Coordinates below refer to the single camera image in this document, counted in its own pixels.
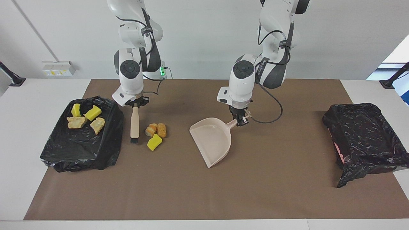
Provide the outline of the beige brush with black bristles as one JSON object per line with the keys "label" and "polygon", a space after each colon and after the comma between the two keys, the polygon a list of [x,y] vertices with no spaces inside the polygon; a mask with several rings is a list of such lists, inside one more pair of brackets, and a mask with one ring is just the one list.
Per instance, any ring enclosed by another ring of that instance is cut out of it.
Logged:
{"label": "beige brush with black bristles", "polygon": [[131,121],[130,121],[130,141],[133,144],[139,143],[139,111],[138,107],[132,108]]}

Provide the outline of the beige plastic dustpan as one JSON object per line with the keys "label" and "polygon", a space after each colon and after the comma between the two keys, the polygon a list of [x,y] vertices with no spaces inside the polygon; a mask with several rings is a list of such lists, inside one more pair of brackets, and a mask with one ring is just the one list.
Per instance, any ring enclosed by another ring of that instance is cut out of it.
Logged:
{"label": "beige plastic dustpan", "polygon": [[207,168],[216,165],[228,154],[231,147],[230,130],[236,125],[236,119],[225,123],[218,118],[206,118],[190,127],[190,135],[195,141]]}

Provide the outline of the yellow notched sponge piece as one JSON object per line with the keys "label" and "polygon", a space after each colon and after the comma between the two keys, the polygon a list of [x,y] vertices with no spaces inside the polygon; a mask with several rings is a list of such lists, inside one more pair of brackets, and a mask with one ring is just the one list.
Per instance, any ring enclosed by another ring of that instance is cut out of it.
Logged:
{"label": "yellow notched sponge piece", "polygon": [[94,119],[96,119],[100,114],[102,113],[102,110],[93,105],[93,107],[84,114],[84,117],[87,118],[89,121],[93,121]]}

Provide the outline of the pale croissant bread piece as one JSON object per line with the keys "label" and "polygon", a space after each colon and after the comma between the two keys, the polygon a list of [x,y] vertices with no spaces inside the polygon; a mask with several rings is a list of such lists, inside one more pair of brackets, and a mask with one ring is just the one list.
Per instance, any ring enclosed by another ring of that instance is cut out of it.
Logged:
{"label": "pale croissant bread piece", "polygon": [[95,135],[98,135],[101,132],[101,130],[104,128],[104,126],[105,126],[105,119],[101,117],[95,118],[90,124],[90,127],[93,129]]}

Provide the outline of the orange striped croissant bread piece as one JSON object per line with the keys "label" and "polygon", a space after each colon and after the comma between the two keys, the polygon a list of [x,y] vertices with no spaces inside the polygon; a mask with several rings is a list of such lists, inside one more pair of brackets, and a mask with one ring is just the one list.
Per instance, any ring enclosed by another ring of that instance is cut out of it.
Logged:
{"label": "orange striped croissant bread piece", "polygon": [[88,121],[86,117],[67,117],[66,119],[68,121],[67,126],[69,129],[80,129]]}

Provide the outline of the black plastic trash bag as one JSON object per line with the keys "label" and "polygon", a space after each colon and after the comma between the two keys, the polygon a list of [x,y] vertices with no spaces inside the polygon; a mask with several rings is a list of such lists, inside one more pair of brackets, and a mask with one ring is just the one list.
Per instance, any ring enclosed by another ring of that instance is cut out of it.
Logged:
{"label": "black plastic trash bag", "polygon": [[[67,117],[72,116],[74,104],[80,104],[85,113],[92,106],[101,109],[105,125],[95,134],[87,121],[80,129],[68,128]],[[50,134],[40,160],[57,172],[74,172],[85,169],[103,170],[116,164],[124,130],[124,114],[113,100],[95,96],[76,99],[68,103]]]}
{"label": "black plastic trash bag", "polygon": [[336,164],[342,170],[336,187],[361,179],[367,174],[409,169],[409,152],[378,106],[372,103],[334,104],[322,117],[336,149]]}

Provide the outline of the pink plastic bin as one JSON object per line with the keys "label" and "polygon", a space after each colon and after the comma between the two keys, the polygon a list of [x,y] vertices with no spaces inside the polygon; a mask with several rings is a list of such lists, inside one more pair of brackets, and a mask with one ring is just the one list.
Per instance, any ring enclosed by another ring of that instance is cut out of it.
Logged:
{"label": "pink plastic bin", "polygon": [[341,163],[344,164],[344,158],[343,158],[343,155],[342,155],[342,153],[340,151],[339,146],[335,142],[333,142],[333,144],[334,144],[334,147],[336,149],[336,153],[338,154]]}

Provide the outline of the small striped bread roll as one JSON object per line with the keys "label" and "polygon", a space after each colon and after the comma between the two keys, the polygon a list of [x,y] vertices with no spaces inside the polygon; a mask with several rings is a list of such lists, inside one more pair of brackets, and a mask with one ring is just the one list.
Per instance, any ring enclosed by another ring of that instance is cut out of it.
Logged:
{"label": "small striped bread roll", "polygon": [[152,138],[158,132],[158,124],[151,123],[145,129],[145,135]]}

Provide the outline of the yellow curved sponge piece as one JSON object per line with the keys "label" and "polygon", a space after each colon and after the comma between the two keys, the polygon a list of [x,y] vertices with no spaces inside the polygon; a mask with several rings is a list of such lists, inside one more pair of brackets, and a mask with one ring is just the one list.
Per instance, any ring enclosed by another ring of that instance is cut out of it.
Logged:
{"label": "yellow curved sponge piece", "polygon": [[147,147],[151,151],[155,151],[155,149],[161,145],[163,142],[162,138],[158,134],[154,134],[152,138],[147,142]]}

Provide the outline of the brown table mat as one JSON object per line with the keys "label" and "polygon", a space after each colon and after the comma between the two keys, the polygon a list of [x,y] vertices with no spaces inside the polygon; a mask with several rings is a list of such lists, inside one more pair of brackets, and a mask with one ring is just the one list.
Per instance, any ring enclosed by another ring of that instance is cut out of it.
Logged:
{"label": "brown table mat", "polygon": [[189,129],[205,118],[231,121],[216,102],[227,80],[166,80],[140,112],[142,129],[165,123],[155,151],[129,138],[129,108],[114,166],[47,169],[25,220],[406,219],[409,200],[393,173],[336,188],[342,170],[322,117],[351,100],[339,80],[285,80],[273,90],[284,108],[272,124],[231,130],[231,148],[207,168]]}

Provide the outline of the white wall socket box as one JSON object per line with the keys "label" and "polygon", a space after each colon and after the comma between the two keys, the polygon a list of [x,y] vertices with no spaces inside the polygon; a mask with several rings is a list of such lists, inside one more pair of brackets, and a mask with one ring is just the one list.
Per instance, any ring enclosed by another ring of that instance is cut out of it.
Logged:
{"label": "white wall socket box", "polygon": [[70,61],[42,61],[42,71],[47,77],[73,77],[76,69]]}

